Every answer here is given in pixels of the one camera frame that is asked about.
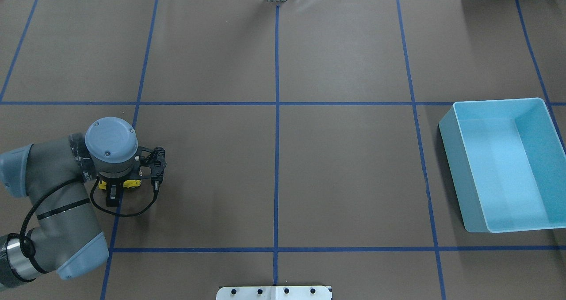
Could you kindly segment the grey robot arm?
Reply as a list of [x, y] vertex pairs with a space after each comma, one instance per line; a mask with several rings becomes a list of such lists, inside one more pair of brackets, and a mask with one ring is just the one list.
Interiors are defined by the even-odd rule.
[[51, 272], [75, 279], [107, 261], [107, 240], [85, 184], [98, 175], [129, 174], [138, 147], [132, 125], [104, 117], [85, 134], [2, 153], [1, 184], [32, 204], [20, 230], [1, 237], [2, 291]]

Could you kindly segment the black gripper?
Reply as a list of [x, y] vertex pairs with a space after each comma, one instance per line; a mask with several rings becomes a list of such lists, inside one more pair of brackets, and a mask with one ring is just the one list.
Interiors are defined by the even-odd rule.
[[134, 180], [131, 176], [132, 170], [110, 173], [101, 171], [97, 173], [100, 180], [107, 182], [107, 207], [119, 207], [123, 194], [123, 182]]

